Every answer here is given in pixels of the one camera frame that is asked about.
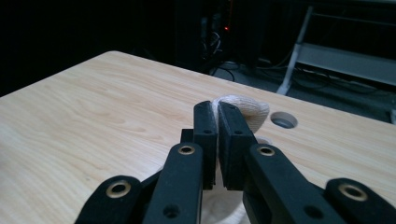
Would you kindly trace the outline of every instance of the floor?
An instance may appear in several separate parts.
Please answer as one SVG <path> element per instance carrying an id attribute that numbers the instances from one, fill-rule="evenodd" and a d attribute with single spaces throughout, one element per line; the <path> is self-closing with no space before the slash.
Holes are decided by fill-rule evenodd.
<path id="1" fill-rule="evenodd" d="M 286 67 L 248 69 L 233 62 L 223 63 L 211 71 L 214 77 L 271 92 L 276 92 L 285 73 Z M 287 95 L 387 123 L 391 123 L 391 110 L 396 109 L 396 91 L 380 90 L 306 68 L 294 70 Z"/>

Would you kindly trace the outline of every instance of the circular grommet hole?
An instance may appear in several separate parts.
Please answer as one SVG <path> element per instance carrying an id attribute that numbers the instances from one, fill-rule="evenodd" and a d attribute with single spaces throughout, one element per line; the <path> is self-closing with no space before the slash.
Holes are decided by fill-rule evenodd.
<path id="1" fill-rule="evenodd" d="M 260 154 L 262 154 L 263 156 L 274 156 L 275 152 L 273 149 L 269 148 L 269 147 L 259 147 L 257 149 Z"/>
<path id="2" fill-rule="evenodd" d="M 180 209 L 175 204 L 168 204 L 163 209 L 163 215 L 167 218 L 175 218 L 180 214 Z"/>
<path id="3" fill-rule="evenodd" d="M 178 149 L 178 153 L 183 154 L 183 155 L 190 155 L 194 153 L 195 148 L 194 147 L 189 147 L 189 146 L 183 146 Z"/>
<path id="4" fill-rule="evenodd" d="M 131 190 L 131 184 L 125 180 L 119 180 L 108 186 L 106 195 L 109 198 L 120 198 Z"/>
<path id="5" fill-rule="evenodd" d="M 285 129 L 292 129 L 295 128 L 297 126 L 297 119 L 286 112 L 275 112 L 271 115 L 271 121 L 282 128 Z"/>
<path id="6" fill-rule="evenodd" d="M 362 189 L 350 185 L 350 184 L 342 184 L 338 187 L 338 189 L 343 193 L 346 197 L 358 201 L 358 202 L 364 202 L 367 200 L 368 196 L 366 192 L 364 192 Z"/>
<path id="7" fill-rule="evenodd" d="M 323 213 L 320 211 L 320 209 L 316 208 L 315 206 L 308 205 L 304 208 L 305 213 L 314 219 L 322 219 L 323 218 Z"/>

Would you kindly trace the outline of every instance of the dark background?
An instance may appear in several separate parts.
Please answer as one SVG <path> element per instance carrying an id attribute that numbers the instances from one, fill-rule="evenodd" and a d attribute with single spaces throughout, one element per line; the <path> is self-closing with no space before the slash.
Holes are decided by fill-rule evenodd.
<path id="1" fill-rule="evenodd" d="M 203 73 L 223 60 L 250 67 L 262 66 L 259 59 L 285 64 L 306 12 L 304 2 L 7 1 L 0 9 L 0 96 L 109 50 Z M 319 5 L 316 11 L 396 24 L 394 8 Z M 220 21 L 212 20 L 214 15 Z M 219 52 L 205 59 L 202 43 L 211 36 L 203 36 L 202 17 L 208 18 L 206 33 L 221 36 Z M 396 60 L 395 26 L 314 18 L 305 40 Z"/>

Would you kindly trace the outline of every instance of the wooden table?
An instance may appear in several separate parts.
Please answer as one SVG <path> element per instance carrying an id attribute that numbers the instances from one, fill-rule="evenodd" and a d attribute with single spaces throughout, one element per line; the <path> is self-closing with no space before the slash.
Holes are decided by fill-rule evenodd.
<path id="1" fill-rule="evenodd" d="M 396 204 L 396 126 L 111 51 L 0 98 L 0 223 L 74 222 L 106 179 L 154 174 L 193 106 L 230 93 L 297 118 L 257 134 L 309 181 L 352 178 Z"/>

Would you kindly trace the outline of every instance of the metal screw hole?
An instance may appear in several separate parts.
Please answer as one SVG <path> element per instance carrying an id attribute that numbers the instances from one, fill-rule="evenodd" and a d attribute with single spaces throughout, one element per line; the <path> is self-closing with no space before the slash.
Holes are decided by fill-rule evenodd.
<path id="1" fill-rule="evenodd" d="M 263 156 L 274 156 L 275 152 L 273 149 L 269 148 L 269 147 L 259 147 L 258 151 L 260 152 L 260 154 L 262 154 Z"/>
<path id="2" fill-rule="evenodd" d="M 184 146 L 178 150 L 178 153 L 183 154 L 183 155 L 190 155 L 190 154 L 194 153 L 194 151 L 195 151 L 195 148 Z"/>
<path id="3" fill-rule="evenodd" d="M 125 180 L 119 180 L 112 183 L 106 190 L 109 198 L 120 198 L 125 196 L 131 190 L 131 184 Z"/>
<path id="4" fill-rule="evenodd" d="M 343 193 L 345 196 L 347 196 L 349 199 L 358 201 L 358 202 L 364 202 L 368 199 L 368 196 L 366 192 L 364 192 L 362 189 L 350 185 L 350 184 L 342 184 L 338 187 L 338 189 Z"/>

